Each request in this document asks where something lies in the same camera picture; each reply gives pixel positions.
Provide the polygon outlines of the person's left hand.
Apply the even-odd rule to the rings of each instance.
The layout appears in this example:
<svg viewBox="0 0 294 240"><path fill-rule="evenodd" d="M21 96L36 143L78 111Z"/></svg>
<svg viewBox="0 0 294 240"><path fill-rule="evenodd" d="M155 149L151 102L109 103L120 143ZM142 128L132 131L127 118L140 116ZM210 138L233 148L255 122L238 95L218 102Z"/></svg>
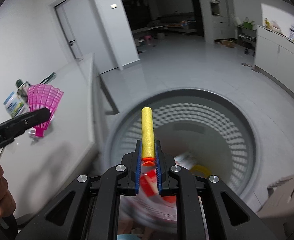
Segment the person's left hand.
<svg viewBox="0 0 294 240"><path fill-rule="evenodd" d="M8 189L8 182L3 173L3 168L0 165L0 218L11 216L16 209L15 200Z"/></svg>

